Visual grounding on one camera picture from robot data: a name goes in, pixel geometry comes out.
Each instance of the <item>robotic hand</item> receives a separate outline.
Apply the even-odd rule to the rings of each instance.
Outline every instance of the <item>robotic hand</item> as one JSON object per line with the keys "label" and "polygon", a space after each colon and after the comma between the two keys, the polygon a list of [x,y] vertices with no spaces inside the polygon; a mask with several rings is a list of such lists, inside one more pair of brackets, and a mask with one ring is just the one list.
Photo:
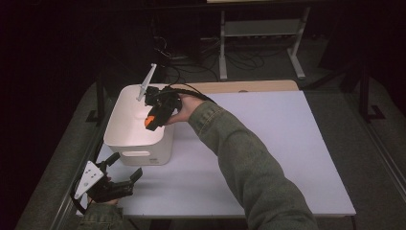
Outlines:
{"label": "robotic hand", "polygon": [[162,90],[149,86],[146,91],[146,105],[151,105],[152,108],[145,120],[146,129],[154,131],[157,127],[163,126],[168,121],[175,108],[178,111],[182,109],[179,94],[193,95],[196,98],[214,103],[212,99],[198,91],[172,88],[170,85],[165,86]]}
{"label": "robotic hand", "polygon": [[77,190],[75,191],[75,187],[79,179],[75,181],[70,194],[75,206],[81,213],[84,214],[86,210],[80,205],[79,199],[86,192],[96,202],[106,202],[125,196],[132,196],[134,183],[143,175],[143,170],[141,168],[138,169],[127,181],[114,183],[107,177],[106,168],[114,164],[119,158],[120,154],[116,152],[99,164],[94,164],[91,161],[87,162]]}

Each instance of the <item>metal frame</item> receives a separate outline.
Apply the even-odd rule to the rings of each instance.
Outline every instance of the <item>metal frame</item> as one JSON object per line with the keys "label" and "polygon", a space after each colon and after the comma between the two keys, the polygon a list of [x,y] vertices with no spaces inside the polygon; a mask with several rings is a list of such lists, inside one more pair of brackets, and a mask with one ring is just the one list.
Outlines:
{"label": "metal frame", "polygon": [[[302,65],[296,55],[302,41],[302,36],[305,31],[305,24],[307,22],[309,13],[310,7],[307,7],[304,9],[304,13],[300,20],[235,21],[228,24],[225,21],[225,12],[222,11],[220,24],[220,55],[218,58],[220,80],[227,80],[227,65],[224,52],[225,37],[242,35],[295,35],[295,43],[286,51],[298,79],[305,79],[305,72],[302,69]],[[286,28],[291,27],[292,23],[297,24],[297,29],[289,31]]]}

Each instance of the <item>human arm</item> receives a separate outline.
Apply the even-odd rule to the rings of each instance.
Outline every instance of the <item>human arm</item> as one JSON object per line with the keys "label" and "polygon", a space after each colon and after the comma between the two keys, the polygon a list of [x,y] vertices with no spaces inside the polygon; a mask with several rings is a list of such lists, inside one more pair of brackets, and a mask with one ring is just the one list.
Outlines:
{"label": "human arm", "polygon": [[214,103],[201,103],[189,115],[175,121],[188,121],[218,156],[221,172],[244,208],[250,229],[317,229],[302,193],[285,178],[256,134]]}
{"label": "human arm", "polygon": [[80,221],[78,230],[122,230],[122,210],[113,203],[91,203]]}

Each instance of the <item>floor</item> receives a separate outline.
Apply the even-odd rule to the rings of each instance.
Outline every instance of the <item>floor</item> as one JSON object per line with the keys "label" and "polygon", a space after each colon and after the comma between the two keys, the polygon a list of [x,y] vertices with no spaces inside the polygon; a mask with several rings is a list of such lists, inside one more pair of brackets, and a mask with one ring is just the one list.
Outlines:
{"label": "floor", "polygon": [[[256,40],[240,38],[228,42],[226,50],[228,81],[294,80],[303,87],[330,73],[329,70],[318,67],[328,41],[323,38],[305,39],[301,44],[298,58],[306,73],[306,79],[297,80],[284,50],[290,42],[289,37],[258,37]],[[178,60],[173,60],[167,66],[167,82],[218,81],[217,51],[207,49],[206,52],[207,57],[198,62],[183,59],[182,56],[179,56]],[[406,229],[406,199],[399,192],[399,186],[396,186],[395,178],[390,173],[391,169],[386,167],[385,158],[382,157],[382,152],[389,153],[399,170],[406,171],[406,155],[404,155],[406,119],[393,105],[386,90],[372,80],[370,103],[376,104],[386,119],[373,120],[367,124],[357,112],[358,89],[352,93],[342,93],[339,90],[342,78],[343,76],[339,76],[317,89],[307,90],[304,93],[357,215],[354,218],[317,218],[319,227],[328,230],[355,229],[355,226],[356,229],[365,230]],[[85,146],[88,145],[86,138],[88,142],[94,128],[82,124],[88,112],[95,109],[95,104],[93,85],[83,97],[71,125],[61,140],[56,150],[56,158],[60,155],[62,160],[63,154],[66,154],[62,152],[67,149],[69,151],[86,149]],[[58,229],[74,229],[78,225],[79,218],[75,216],[75,210],[70,210],[66,217],[68,218],[58,226]],[[148,229],[150,226],[149,219],[125,219],[124,223],[126,229]],[[245,227],[243,219],[179,219],[172,222],[170,229],[245,229]],[[25,229],[24,225],[20,225],[19,229]]]}

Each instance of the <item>olive green sleeve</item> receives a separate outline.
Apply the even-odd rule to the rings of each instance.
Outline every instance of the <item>olive green sleeve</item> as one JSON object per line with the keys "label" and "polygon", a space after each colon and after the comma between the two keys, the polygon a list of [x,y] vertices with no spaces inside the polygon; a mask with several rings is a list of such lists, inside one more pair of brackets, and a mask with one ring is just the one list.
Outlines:
{"label": "olive green sleeve", "polygon": [[230,190],[243,207],[250,229],[317,229],[299,189],[259,137],[234,115],[204,102],[189,124],[218,157]]}

